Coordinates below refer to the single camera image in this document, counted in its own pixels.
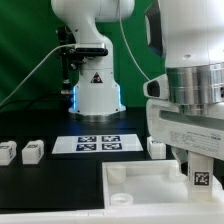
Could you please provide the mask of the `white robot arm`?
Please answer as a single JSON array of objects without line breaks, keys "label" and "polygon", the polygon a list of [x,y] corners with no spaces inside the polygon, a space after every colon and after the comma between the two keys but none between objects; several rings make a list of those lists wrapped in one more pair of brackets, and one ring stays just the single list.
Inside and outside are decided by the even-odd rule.
[{"label": "white robot arm", "polygon": [[[51,6],[75,37],[77,112],[119,113],[113,44],[96,25],[129,17],[135,0],[51,0]],[[204,171],[224,160],[224,0],[154,0],[145,19],[148,46],[166,69],[144,85],[149,133],[182,149],[191,170]]]}]

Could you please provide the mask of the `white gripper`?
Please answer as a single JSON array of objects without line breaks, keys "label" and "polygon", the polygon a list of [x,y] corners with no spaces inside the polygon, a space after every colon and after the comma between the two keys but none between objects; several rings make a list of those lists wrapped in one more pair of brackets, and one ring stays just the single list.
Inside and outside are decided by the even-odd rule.
[{"label": "white gripper", "polygon": [[169,101],[149,99],[146,115],[149,134],[173,146],[171,151],[182,174],[188,174],[186,150],[224,157],[224,103],[210,105],[206,116],[188,116]]}]

